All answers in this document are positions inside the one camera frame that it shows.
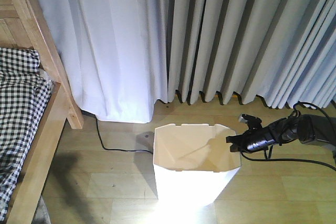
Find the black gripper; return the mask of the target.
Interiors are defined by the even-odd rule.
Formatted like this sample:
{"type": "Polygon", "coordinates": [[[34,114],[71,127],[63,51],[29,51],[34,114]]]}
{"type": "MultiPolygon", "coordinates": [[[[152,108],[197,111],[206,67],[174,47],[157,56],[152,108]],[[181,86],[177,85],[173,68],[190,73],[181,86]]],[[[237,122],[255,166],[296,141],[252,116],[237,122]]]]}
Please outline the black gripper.
{"type": "Polygon", "coordinates": [[[282,145],[298,138],[298,119],[280,119],[262,129],[254,130],[245,135],[227,136],[226,142],[232,143],[230,151],[256,152],[266,150],[271,145],[282,145]]]}

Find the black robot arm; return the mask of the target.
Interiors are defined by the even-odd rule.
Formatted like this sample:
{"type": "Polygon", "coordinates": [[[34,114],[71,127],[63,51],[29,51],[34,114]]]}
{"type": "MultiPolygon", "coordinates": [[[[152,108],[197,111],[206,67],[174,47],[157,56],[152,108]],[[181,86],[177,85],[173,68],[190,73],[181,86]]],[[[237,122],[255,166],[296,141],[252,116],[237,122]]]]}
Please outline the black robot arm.
{"type": "Polygon", "coordinates": [[[272,147],[299,140],[304,145],[321,146],[335,155],[335,118],[329,117],[318,106],[308,103],[323,115],[302,114],[296,108],[286,118],[280,118],[263,127],[256,116],[241,114],[239,122],[248,126],[241,135],[228,136],[231,152],[255,153],[263,151],[266,160],[271,159],[272,147]]]}

